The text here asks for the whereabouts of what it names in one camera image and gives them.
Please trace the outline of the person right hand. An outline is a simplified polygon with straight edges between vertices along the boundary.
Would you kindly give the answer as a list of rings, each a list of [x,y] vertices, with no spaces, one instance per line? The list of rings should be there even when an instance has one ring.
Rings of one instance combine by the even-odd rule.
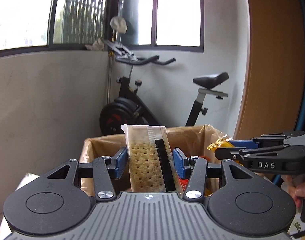
[[[305,182],[295,186],[291,176],[282,175],[281,178],[284,181],[281,185],[281,188],[292,197],[296,207],[300,208],[302,199],[305,199]]]

